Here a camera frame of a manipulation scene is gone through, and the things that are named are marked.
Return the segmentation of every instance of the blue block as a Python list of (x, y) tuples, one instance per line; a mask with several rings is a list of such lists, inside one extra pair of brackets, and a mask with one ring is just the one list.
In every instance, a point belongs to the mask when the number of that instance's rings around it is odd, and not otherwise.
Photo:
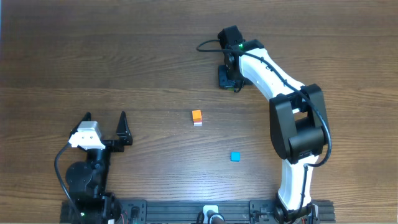
[(241, 160), (240, 152), (231, 152), (231, 161), (239, 162)]

